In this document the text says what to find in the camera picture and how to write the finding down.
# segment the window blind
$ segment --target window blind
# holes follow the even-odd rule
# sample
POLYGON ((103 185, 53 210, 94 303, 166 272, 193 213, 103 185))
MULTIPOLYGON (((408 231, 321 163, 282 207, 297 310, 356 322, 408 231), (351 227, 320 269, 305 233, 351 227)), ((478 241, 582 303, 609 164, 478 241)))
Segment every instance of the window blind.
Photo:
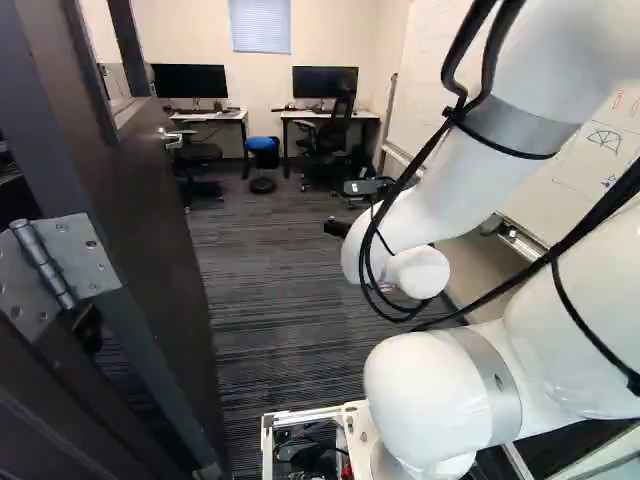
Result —
POLYGON ((229 0, 234 52, 291 54, 290 0, 229 0))

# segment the white desk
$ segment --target white desk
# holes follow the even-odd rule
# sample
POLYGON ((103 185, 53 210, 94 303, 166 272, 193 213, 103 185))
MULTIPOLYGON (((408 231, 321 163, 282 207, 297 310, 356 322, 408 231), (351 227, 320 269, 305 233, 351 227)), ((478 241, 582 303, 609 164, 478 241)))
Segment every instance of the white desk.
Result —
MULTIPOLYGON (((331 113, 314 113, 311 110, 289 110, 280 115, 281 119, 289 120, 313 120, 331 118, 331 113)), ((358 110, 357 114, 351 117, 352 120, 380 120, 380 116, 367 110, 358 110)))
MULTIPOLYGON (((289 123, 293 120, 308 120, 313 122, 314 120, 327 120, 329 118, 331 118, 330 113, 315 113, 310 110, 287 110, 281 112, 284 178, 289 178, 291 172, 289 165, 289 123)), ((364 146, 366 145, 368 126, 372 123, 377 125, 380 122, 380 116, 367 110, 358 110, 357 114, 351 117, 351 122, 360 122, 362 126, 361 143, 364 146)))
POLYGON ((169 118, 180 122, 242 122, 247 117, 247 109, 218 113, 174 113, 169 118))
POLYGON ((244 171, 249 169, 249 151, 245 148, 247 143, 247 109, 241 108, 238 111, 218 112, 218 113, 174 113, 169 118, 177 122, 198 123, 233 123, 240 125, 240 133, 242 134, 242 151, 244 152, 244 171))

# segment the door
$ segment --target door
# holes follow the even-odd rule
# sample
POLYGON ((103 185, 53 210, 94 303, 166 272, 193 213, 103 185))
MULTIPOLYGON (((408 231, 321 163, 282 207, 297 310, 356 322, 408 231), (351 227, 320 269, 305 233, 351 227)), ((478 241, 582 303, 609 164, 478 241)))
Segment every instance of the door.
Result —
POLYGON ((112 109, 75 0, 0 0, 0 39, 0 125, 13 156, 44 216, 89 214, 124 285, 95 304, 215 477, 226 455, 213 342, 159 133, 169 120, 152 97, 112 109))

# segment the robotic arm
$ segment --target robotic arm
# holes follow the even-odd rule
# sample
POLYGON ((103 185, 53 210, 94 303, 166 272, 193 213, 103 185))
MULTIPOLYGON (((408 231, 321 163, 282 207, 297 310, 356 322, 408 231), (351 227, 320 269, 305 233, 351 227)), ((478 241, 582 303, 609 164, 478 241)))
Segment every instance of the robotic arm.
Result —
MULTIPOLYGON (((633 0, 606 8, 597 0, 526 2, 491 95, 449 131, 420 183, 378 227, 370 253, 375 280, 418 299, 445 287, 448 262, 426 245, 479 225, 612 91, 640 77, 639 13, 633 0)), ((342 247, 352 283, 360 283, 371 218, 363 213, 342 247)), ((377 346, 365 390, 392 454, 379 459, 399 462, 407 478, 457 479, 479 449, 585 418, 639 416, 632 381, 640 372, 639 242, 640 210, 628 209, 539 271, 504 319, 377 346)), ((382 479, 380 462, 372 461, 372 473, 382 479)))

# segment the door hinge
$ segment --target door hinge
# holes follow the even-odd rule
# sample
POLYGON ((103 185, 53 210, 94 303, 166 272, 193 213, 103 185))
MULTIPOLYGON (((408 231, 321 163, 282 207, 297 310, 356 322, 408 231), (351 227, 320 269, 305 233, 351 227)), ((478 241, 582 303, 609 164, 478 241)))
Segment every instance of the door hinge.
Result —
POLYGON ((0 310, 31 342, 61 309, 121 287, 85 213, 16 220, 0 233, 0 310))

